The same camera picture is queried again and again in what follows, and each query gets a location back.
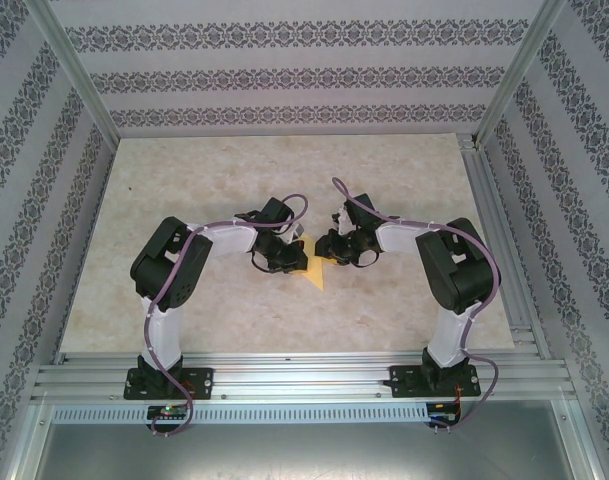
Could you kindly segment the circuit board with green light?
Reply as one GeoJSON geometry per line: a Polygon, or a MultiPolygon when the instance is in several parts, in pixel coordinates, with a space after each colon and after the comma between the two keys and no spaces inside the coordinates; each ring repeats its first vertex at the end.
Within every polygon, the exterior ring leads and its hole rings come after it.
{"type": "Polygon", "coordinates": [[[149,406],[147,409],[147,419],[149,421],[168,420],[168,421],[184,421],[189,413],[189,408],[186,405],[171,404],[149,406]]]}

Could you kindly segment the yellow paper sheet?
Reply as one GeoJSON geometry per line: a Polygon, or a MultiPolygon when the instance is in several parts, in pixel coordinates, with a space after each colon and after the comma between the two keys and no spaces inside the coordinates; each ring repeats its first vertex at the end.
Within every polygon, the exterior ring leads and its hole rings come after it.
{"type": "Polygon", "coordinates": [[[314,286],[323,291],[323,262],[321,257],[315,255],[315,241],[306,233],[302,234],[300,240],[303,242],[303,252],[307,257],[307,266],[304,269],[296,269],[294,274],[303,275],[314,286]]]}

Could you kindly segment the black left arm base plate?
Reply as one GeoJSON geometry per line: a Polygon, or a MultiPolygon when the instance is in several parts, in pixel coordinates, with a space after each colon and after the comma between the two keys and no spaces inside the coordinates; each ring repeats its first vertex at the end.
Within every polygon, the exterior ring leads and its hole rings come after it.
{"type": "MultiPolygon", "coordinates": [[[[175,381],[194,400],[209,400],[214,384],[210,368],[183,368],[175,381]]],[[[126,400],[182,400],[182,390],[158,370],[145,372],[139,368],[128,370],[123,398],[126,400]]]]}

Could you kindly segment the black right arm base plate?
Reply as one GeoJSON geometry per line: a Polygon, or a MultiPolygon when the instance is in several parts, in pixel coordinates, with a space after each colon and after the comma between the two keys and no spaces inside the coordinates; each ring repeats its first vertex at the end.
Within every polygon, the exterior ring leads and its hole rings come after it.
{"type": "Polygon", "coordinates": [[[390,379],[383,384],[394,398],[479,397],[481,387],[472,365],[430,370],[422,365],[399,365],[389,368],[390,379]]]}

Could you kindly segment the small dark circuit board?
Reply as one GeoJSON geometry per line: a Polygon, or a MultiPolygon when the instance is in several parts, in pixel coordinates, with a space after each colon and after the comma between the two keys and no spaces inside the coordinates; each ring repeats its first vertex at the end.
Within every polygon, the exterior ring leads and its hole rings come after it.
{"type": "Polygon", "coordinates": [[[461,406],[459,402],[428,403],[427,412],[431,418],[442,422],[456,422],[460,418],[461,406]]]}

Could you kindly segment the aluminium frame post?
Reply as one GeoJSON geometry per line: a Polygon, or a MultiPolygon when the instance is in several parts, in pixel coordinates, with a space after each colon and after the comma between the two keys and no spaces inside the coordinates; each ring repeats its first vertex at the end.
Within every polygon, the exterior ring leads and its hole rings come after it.
{"type": "Polygon", "coordinates": [[[113,153],[117,152],[120,134],[89,73],[83,65],[65,28],[58,20],[49,0],[23,0],[30,15],[49,43],[69,81],[77,90],[103,139],[113,153]]]}
{"type": "Polygon", "coordinates": [[[506,70],[499,87],[491,99],[480,124],[473,135],[475,147],[480,149],[492,136],[522,78],[526,75],[537,51],[552,28],[566,0],[543,0],[533,22],[506,70]]]}

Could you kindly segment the aluminium side rail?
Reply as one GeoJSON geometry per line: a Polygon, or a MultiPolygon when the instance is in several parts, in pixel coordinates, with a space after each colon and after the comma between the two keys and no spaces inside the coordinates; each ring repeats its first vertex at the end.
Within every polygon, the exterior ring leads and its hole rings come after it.
{"type": "Polygon", "coordinates": [[[543,360],[551,360],[553,355],[546,343],[487,158],[471,135],[459,134],[457,142],[486,245],[501,270],[502,304],[515,348],[522,353],[526,350],[522,344],[528,342],[533,353],[543,360]]]}

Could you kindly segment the grey sheet metal shelf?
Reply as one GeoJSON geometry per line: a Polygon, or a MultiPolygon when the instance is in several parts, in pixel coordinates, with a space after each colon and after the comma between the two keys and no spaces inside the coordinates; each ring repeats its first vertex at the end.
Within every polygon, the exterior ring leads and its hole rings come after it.
{"type": "Polygon", "coordinates": [[[36,480],[575,480],[550,432],[434,434],[417,424],[55,425],[36,480]]]}

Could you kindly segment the long aluminium mounting rail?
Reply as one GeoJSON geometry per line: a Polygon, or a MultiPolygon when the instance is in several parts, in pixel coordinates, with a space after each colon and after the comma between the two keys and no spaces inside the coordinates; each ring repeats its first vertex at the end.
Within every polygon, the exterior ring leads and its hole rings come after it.
{"type": "MultiPolygon", "coordinates": [[[[567,363],[524,352],[489,353],[494,367],[476,365],[482,387],[499,378],[494,400],[574,399],[567,363]]],[[[330,354],[187,354],[187,367],[211,368],[215,403],[321,403],[391,401],[384,386],[393,365],[419,363],[417,352],[330,354]]],[[[44,403],[120,403],[126,374],[135,360],[127,354],[67,354],[39,368],[30,398],[44,403]]]]}

